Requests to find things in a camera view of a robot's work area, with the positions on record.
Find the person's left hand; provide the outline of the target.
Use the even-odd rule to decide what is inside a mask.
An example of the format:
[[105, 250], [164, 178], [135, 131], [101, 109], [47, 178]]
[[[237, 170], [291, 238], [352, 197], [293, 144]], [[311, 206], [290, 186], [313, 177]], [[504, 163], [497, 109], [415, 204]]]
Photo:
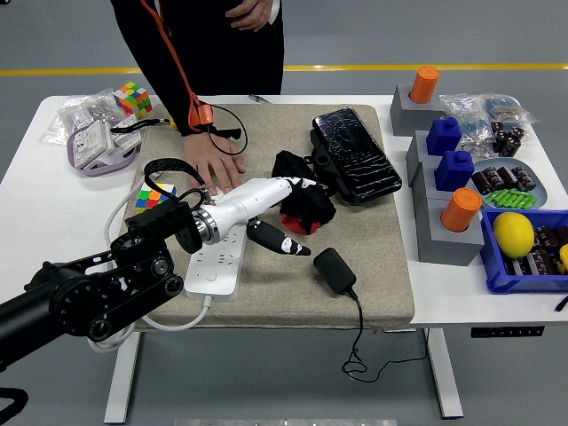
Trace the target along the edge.
[[280, 8], [279, 1], [243, 0], [225, 13], [231, 27], [239, 30], [258, 31], [271, 22], [272, 9]]

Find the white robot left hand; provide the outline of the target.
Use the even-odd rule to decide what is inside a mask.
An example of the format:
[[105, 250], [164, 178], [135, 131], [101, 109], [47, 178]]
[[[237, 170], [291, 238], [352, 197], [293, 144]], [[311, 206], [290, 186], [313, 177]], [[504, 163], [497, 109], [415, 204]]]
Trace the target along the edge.
[[202, 241], [220, 242], [236, 225], [244, 225], [246, 234], [256, 244], [270, 251], [292, 256], [309, 256], [309, 248], [299, 244], [283, 231], [258, 219], [269, 208], [291, 194], [320, 188], [315, 181], [299, 177], [252, 178], [220, 196], [213, 204], [203, 204], [195, 214]]

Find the person's right hand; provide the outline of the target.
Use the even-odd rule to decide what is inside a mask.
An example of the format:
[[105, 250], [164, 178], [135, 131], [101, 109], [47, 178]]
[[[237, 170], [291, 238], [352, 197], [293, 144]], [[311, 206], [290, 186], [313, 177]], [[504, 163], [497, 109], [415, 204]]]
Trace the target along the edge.
[[245, 165], [238, 148], [229, 139], [206, 133], [182, 137], [185, 159], [202, 177], [211, 194], [241, 185]]

